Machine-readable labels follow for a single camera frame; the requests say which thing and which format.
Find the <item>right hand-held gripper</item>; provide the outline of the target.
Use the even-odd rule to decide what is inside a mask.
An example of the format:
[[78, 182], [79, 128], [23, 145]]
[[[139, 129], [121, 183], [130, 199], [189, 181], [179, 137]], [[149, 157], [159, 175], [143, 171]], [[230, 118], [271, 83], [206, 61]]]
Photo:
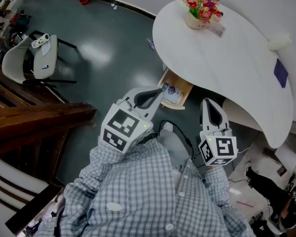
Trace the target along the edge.
[[229, 128], [227, 114], [212, 99], [204, 98], [200, 106], [200, 124], [203, 131], [209, 131], [214, 125], [218, 131], [205, 134], [200, 132], [198, 145], [206, 166], [224, 166], [236, 159], [238, 154], [236, 137]]

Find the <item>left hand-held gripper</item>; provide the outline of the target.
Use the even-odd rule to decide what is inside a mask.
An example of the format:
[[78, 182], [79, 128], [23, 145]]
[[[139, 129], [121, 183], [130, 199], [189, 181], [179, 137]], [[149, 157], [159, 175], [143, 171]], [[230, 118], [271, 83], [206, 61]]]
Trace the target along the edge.
[[157, 86], [136, 87], [113, 103], [101, 126], [100, 139], [124, 154], [152, 130], [164, 93]]

